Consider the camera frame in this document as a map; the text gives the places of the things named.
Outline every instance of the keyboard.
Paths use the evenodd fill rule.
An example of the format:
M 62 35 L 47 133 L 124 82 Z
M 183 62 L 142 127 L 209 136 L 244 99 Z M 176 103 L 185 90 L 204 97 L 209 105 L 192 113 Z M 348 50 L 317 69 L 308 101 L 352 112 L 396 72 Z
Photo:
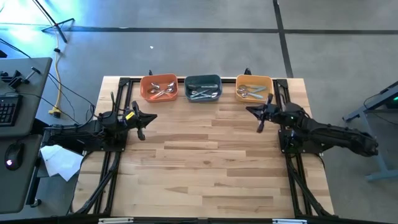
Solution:
M 15 124 L 22 95 L 0 95 L 0 127 L 10 127 Z

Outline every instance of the white paper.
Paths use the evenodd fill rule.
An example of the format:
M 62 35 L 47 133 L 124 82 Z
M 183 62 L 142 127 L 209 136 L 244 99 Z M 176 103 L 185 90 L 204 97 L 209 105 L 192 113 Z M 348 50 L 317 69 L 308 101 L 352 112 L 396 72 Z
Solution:
M 83 156 L 64 149 L 59 145 L 40 149 L 49 176 L 60 174 L 68 181 L 80 169 Z

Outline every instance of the gray floor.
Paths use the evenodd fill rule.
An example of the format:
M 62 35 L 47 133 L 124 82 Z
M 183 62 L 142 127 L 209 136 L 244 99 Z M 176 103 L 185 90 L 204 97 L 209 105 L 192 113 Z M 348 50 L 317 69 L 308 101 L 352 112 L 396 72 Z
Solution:
M 280 0 L 279 4 L 286 29 L 397 29 L 397 1 Z M 45 6 L 59 21 L 74 17 L 76 26 L 276 28 L 271 0 L 58 0 Z M 6 2 L 0 22 L 47 23 L 28 0 Z M 33 57 L 54 56 L 52 33 L 17 27 L 0 31 L 0 37 Z M 64 53 L 59 63 L 62 83 L 94 103 L 103 76 L 146 75 L 149 69 L 154 73 L 216 73 L 234 77 L 250 67 L 255 74 L 286 77 L 277 34 L 67 32 L 66 35 L 69 44 L 60 42 Z M 343 115 L 397 80 L 396 35 L 287 35 L 286 39 L 294 77 L 305 79 L 313 116 L 320 122 L 343 125 Z M 9 58 L 24 57 L 5 45 L 0 45 L 0 49 Z M 75 107 L 77 120 L 84 121 L 88 105 L 72 94 L 67 96 Z M 50 81 L 44 97 L 55 101 L 56 88 Z M 42 102 L 38 118 L 51 124 L 70 122 L 51 118 L 47 114 L 49 109 L 51 106 Z M 65 99 L 62 110 L 72 114 Z M 388 118 L 398 121 L 396 117 Z M 372 116 L 370 120 L 389 167 L 398 168 L 394 136 L 397 126 Z M 357 122 L 351 125 L 360 128 Z M 325 153 L 325 164 L 337 215 L 398 223 L 398 180 L 366 182 L 364 178 L 377 171 L 373 158 L 335 148 Z M 0 215 L 0 220 L 65 214 L 75 182 L 76 178 L 68 183 L 59 177 L 44 180 L 39 186 L 43 205 Z

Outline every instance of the wooden tabletop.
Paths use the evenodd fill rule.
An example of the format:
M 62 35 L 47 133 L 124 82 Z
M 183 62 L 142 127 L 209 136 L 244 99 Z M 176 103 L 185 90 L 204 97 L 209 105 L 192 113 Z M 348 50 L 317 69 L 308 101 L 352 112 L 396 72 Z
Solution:
M 96 113 L 109 111 L 111 91 L 120 77 L 104 77 Z M 304 80 L 287 79 L 290 98 L 311 114 Z M 218 102 L 189 103 L 179 84 L 176 101 L 147 103 L 135 83 L 132 100 L 144 113 L 155 113 L 145 141 L 129 131 L 122 153 L 112 216 L 124 217 L 294 217 L 279 125 L 258 122 L 235 99 L 235 85 L 223 84 Z M 83 163 L 73 200 L 79 209 L 98 185 L 103 152 Z M 333 213 L 325 171 L 318 157 L 302 154 L 308 188 Z M 106 188 L 102 209 L 105 205 Z M 302 194 L 298 191 L 300 207 Z

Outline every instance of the computer mouse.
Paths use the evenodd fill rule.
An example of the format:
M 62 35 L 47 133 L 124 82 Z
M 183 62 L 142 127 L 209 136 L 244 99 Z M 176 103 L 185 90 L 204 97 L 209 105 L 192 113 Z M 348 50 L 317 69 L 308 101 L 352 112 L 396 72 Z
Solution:
M 4 156 L 4 162 L 7 169 L 17 170 L 20 168 L 24 158 L 24 148 L 25 144 L 18 142 L 12 143 L 8 146 Z

